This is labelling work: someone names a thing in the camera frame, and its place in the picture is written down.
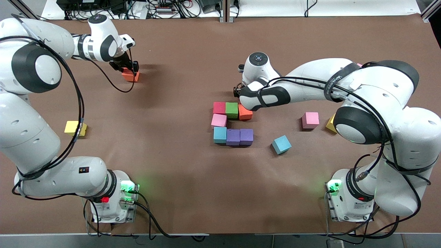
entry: robotic arm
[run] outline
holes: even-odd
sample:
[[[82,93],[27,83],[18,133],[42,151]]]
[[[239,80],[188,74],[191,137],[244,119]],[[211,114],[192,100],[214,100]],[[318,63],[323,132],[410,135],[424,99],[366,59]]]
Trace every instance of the robotic arm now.
[[[383,210],[407,216],[417,212],[441,152],[441,120],[435,113],[406,104],[419,75],[409,64],[385,60],[362,67],[347,59],[305,63],[286,77],[264,53],[244,65],[241,104],[252,111],[309,100],[342,102],[334,117],[337,132],[357,144],[381,144],[368,165],[337,171],[327,183],[334,220],[363,222],[374,201]]]
[[[39,20],[9,18],[0,22],[0,151],[17,166],[15,188],[21,195],[75,193],[95,202],[95,221],[132,222],[137,185],[126,173],[107,169],[97,157],[65,158],[52,167],[60,139],[31,107],[28,94],[55,89],[61,81],[61,68],[56,57],[37,42],[11,38],[41,40],[65,60],[109,62],[115,69],[136,73],[138,63],[126,53],[135,45],[134,40],[127,34],[119,36],[104,15],[92,16],[88,23],[91,34],[71,35]]]

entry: brown table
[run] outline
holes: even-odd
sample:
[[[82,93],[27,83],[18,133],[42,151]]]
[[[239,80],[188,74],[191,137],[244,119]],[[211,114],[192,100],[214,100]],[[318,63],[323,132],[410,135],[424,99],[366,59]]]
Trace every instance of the brown table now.
[[[84,22],[54,22],[70,32],[89,33]],[[69,61],[85,100],[87,138],[71,156],[98,156],[110,169],[127,172],[141,185],[152,212],[169,233],[324,233],[323,184],[341,168],[374,147],[355,145],[325,129],[339,104],[303,102],[261,109],[248,122],[231,128],[253,128],[248,148],[213,144],[210,128],[214,101],[235,101],[232,88],[241,80],[237,65],[249,54],[267,53],[282,74],[308,62],[343,57],[358,63],[395,59],[413,65],[420,84],[410,106],[441,114],[441,52],[430,24],[418,15],[348,18],[217,19],[114,21],[121,34],[137,42],[140,83],[123,94],[113,89],[89,62]],[[130,85],[110,66],[103,69],[117,86]],[[31,102],[62,140],[67,120],[75,120],[72,83]],[[321,125],[300,131],[305,111],[320,113]],[[275,154],[270,144],[286,135],[293,147]],[[79,197],[36,202],[11,194],[14,165],[0,154],[0,233],[84,233]],[[421,212],[400,224],[398,232],[441,232],[441,169],[435,168]],[[114,233],[146,233],[145,214]],[[394,220],[378,214],[372,228]],[[350,223],[332,223],[343,232]]]

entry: blue cube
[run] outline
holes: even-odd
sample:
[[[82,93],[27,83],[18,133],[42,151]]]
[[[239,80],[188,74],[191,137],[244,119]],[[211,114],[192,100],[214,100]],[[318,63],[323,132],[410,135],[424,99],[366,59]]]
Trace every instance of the blue cube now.
[[[227,142],[227,128],[214,127],[213,140],[216,144],[225,144]]]
[[[288,141],[288,138],[286,135],[277,138],[273,141],[273,147],[276,150],[277,154],[280,155],[281,153],[284,153],[291,148],[291,144]]]

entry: gray floor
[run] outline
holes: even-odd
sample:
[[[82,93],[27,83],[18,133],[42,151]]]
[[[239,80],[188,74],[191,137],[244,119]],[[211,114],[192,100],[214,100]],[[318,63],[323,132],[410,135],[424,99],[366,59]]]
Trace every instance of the gray floor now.
[[[97,248],[123,247],[138,248],[271,248],[272,236],[242,235],[210,235],[202,243],[194,242],[190,237],[167,239],[157,237],[150,241],[141,236],[136,240],[131,237],[89,237],[87,235],[57,236],[3,236],[0,237],[1,248]],[[318,235],[276,235],[274,248],[326,248],[329,238]],[[438,248],[441,247],[440,234],[394,234],[383,240],[366,240],[359,248]]]

